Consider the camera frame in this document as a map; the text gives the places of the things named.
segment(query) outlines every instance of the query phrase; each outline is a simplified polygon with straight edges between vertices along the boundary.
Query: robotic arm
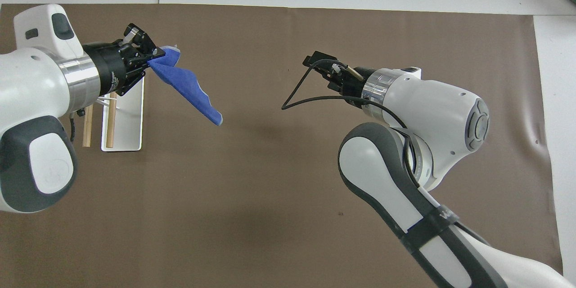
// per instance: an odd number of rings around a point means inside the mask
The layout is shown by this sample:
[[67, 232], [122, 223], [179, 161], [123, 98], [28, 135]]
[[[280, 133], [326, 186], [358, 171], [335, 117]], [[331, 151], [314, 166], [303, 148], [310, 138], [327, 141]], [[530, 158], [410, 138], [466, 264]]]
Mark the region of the robotic arm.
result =
[[76, 155], [58, 117], [99, 96], [124, 95], [164, 56], [146, 32], [81, 45], [60, 5], [14, 17], [17, 49], [0, 55], [0, 210], [37, 212], [56, 203], [76, 177]]
[[[386, 122], [361, 124], [344, 138], [338, 167], [346, 186], [378, 212], [441, 288], [574, 288], [537, 261], [490, 247], [439, 204], [435, 188], [486, 138], [490, 114], [470, 91], [420, 80], [419, 68], [351, 68], [333, 56], [306, 57], [308, 71], [283, 109], [319, 99], [345, 99]], [[314, 69], [341, 96], [288, 105]]]

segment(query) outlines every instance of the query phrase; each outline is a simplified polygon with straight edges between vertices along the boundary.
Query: black strap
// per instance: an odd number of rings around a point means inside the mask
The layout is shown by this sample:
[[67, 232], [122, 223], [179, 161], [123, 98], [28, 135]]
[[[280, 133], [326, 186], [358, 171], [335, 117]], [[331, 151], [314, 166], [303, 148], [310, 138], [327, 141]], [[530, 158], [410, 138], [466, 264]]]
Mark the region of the black strap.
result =
[[458, 220], [459, 217], [454, 212], [441, 205], [410, 227], [400, 238], [400, 242], [412, 254]]

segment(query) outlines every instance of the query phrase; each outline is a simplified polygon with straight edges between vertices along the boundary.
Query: wooden stick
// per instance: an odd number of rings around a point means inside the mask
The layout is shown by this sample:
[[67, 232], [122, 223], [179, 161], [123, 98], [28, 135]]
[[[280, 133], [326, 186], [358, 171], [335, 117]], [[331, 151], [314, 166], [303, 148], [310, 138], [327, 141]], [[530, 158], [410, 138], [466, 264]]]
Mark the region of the wooden stick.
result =
[[[117, 97], [116, 93], [110, 93], [110, 98], [115, 99]], [[116, 100], [110, 101], [110, 106], [108, 107], [108, 126], [106, 130], [106, 147], [114, 147], [114, 124], [116, 121]]]
[[90, 147], [92, 140], [92, 105], [84, 108], [84, 134], [82, 134], [82, 147]]

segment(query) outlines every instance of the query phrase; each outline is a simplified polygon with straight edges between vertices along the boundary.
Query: microfiber cloth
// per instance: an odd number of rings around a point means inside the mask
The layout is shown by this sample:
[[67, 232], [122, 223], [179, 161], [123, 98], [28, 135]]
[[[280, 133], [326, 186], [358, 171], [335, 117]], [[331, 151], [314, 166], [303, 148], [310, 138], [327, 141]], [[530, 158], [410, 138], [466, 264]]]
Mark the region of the microfiber cloth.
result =
[[148, 61], [148, 65], [162, 81], [174, 87], [211, 122], [220, 126], [222, 114], [212, 107], [208, 95], [200, 88], [196, 75], [189, 69], [174, 66], [180, 58], [180, 50], [172, 46], [164, 46], [162, 50], [166, 55]]

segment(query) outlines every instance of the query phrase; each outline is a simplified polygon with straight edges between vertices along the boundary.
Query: brown mat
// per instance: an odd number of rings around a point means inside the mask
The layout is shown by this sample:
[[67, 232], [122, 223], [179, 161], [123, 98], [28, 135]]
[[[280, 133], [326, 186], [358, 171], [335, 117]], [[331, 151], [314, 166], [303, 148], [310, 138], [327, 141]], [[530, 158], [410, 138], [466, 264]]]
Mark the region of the brown mat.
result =
[[[2, 5], [0, 53], [14, 50]], [[130, 22], [177, 44], [224, 115], [214, 126], [150, 72], [144, 147], [75, 146], [56, 206], [0, 213], [0, 287], [431, 287], [342, 183], [338, 147], [370, 121], [340, 101], [280, 106], [314, 50], [356, 66], [418, 66], [490, 107], [487, 143], [432, 191], [492, 245], [561, 270], [531, 16], [214, 5], [66, 5], [82, 43]], [[333, 95], [311, 75], [296, 99]]]

